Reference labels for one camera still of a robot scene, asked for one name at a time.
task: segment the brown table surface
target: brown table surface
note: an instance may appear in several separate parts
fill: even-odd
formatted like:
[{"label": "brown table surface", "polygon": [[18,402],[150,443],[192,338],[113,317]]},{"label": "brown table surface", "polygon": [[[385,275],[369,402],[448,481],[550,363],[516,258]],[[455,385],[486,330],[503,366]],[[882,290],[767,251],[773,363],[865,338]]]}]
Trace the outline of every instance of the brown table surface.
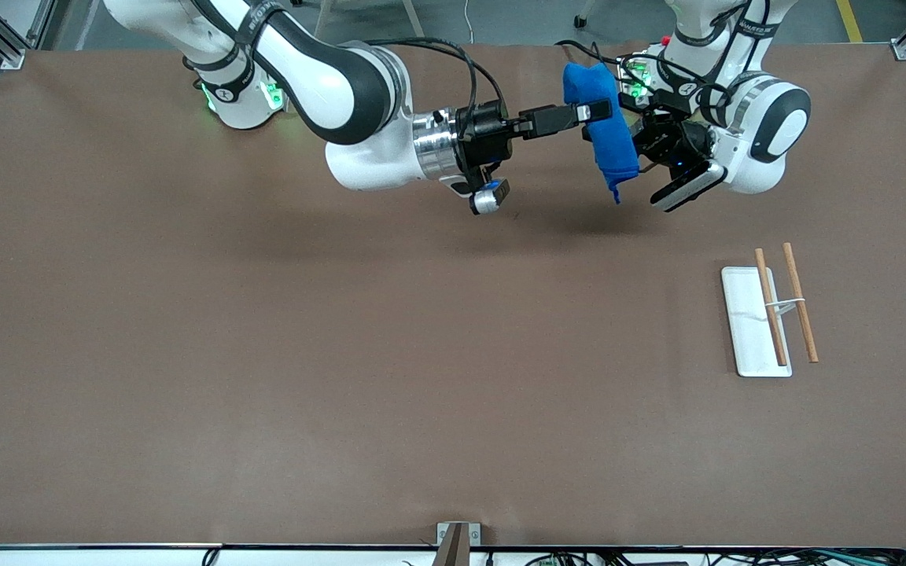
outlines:
[{"label": "brown table surface", "polygon": [[[409,53],[416,107],[459,62]],[[511,108],[554,47],[473,48]],[[475,218],[350,193],[294,115],[220,126],[178,53],[0,80],[0,542],[906,545],[906,62],[778,46],[776,190],[612,204],[574,130]],[[737,377],[720,268],[792,241],[821,363]]]}]

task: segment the blue cloth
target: blue cloth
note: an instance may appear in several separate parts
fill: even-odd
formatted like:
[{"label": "blue cloth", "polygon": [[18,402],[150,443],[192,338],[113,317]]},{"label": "blue cloth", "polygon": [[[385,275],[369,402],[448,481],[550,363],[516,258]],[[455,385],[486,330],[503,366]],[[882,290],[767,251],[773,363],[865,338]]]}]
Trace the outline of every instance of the blue cloth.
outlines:
[{"label": "blue cloth", "polygon": [[591,101],[610,99],[613,110],[610,118],[586,125],[593,140],[593,155],[596,165],[603,172],[607,189],[614,193],[614,203],[621,204],[621,193],[617,184],[639,176],[639,154],[632,142],[632,133],[624,121],[621,106],[617,101],[617,86],[614,75],[604,64],[585,68],[569,62],[562,74],[566,104],[586,104]]}]

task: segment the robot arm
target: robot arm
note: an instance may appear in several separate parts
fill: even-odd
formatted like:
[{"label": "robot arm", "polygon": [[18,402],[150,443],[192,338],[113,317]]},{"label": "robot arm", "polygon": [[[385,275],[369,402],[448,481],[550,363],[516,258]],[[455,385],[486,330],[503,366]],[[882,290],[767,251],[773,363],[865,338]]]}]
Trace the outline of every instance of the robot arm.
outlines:
[{"label": "robot arm", "polygon": [[672,211],[722,182],[736,193],[779,182],[808,125],[809,94],[761,62],[795,2],[666,0],[677,15],[668,44],[625,58],[621,103],[643,115],[636,148],[672,177],[655,207]]},{"label": "robot arm", "polygon": [[557,133],[610,115],[609,104],[533,108],[508,118],[503,101],[413,112],[407,69],[392,51],[320,42],[274,0],[105,0],[123,26],[179,48],[226,125],[255,128],[288,98],[327,140],[332,175],[353,190],[440,180],[474,214],[508,193],[494,169],[511,139]]}]

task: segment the white plate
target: white plate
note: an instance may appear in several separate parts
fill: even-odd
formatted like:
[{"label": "white plate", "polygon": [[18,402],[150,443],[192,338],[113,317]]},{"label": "white plate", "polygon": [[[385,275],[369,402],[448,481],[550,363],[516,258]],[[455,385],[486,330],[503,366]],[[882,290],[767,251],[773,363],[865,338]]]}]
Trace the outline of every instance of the white plate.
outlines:
[{"label": "white plate", "polygon": [[[771,282],[771,293],[777,300],[774,275],[767,270]],[[736,373],[744,377],[791,377],[792,362],[778,366],[774,354],[774,343],[767,323],[764,308],[764,293],[756,267],[724,267],[722,288],[726,295],[726,312],[729,314],[729,330],[733,336],[733,354],[736,355]],[[788,344],[785,343],[785,327],[778,318],[781,329],[781,344],[788,358]]]}]

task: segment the yellow floor line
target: yellow floor line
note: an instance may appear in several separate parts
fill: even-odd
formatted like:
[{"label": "yellow floor line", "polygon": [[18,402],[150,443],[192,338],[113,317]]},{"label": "yellow floor line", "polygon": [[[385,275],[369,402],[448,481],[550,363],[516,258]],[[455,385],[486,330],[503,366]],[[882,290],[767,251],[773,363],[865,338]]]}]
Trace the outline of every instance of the yellow floor line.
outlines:
[{"label": "yellow floor line", "polygon": [[859,31],[859,22],[855,21],[852,3],[849,0],[838,0],[838,12],[841,12],[841,21],[845,22],[849,42],[862,43],[862,32]]}]

